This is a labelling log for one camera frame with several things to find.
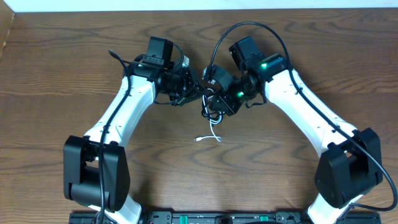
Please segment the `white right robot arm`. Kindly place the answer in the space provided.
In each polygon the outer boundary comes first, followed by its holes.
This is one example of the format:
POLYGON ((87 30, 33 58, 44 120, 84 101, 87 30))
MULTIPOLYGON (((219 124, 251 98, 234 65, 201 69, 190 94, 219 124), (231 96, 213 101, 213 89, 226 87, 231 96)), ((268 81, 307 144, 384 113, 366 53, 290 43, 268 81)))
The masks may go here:
POLYGON ((371 128, 358 130, 329 109, 289 67, 286 56, 266 56, 250 36, 235 42, 229 52, 242 75, 233 77, 217 65, 205 68, 203 79, 221 87, 210 109, 232 116, 257 95, 281 109, 320 158, 318 195, 308 216, 313 223, 336 223, 383 180, 379 136, 371 128))

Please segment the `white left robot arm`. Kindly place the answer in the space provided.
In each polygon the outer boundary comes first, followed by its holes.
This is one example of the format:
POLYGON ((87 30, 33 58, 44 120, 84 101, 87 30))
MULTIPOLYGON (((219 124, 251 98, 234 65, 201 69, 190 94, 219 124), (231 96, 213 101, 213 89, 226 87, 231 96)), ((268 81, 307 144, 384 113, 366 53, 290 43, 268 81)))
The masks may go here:
POLYGON ((84 136, 69 136, 63 147, 65 198, 95 210, 88 223, 138 223, 142 207, 129 195, 125 148, 145 110, 158 94, 182 106, 201 97, 201 87, 170 40, 152 36, 146 54, 133 61, 109 54, 123 66, 121 87, 99 121, 84 136))

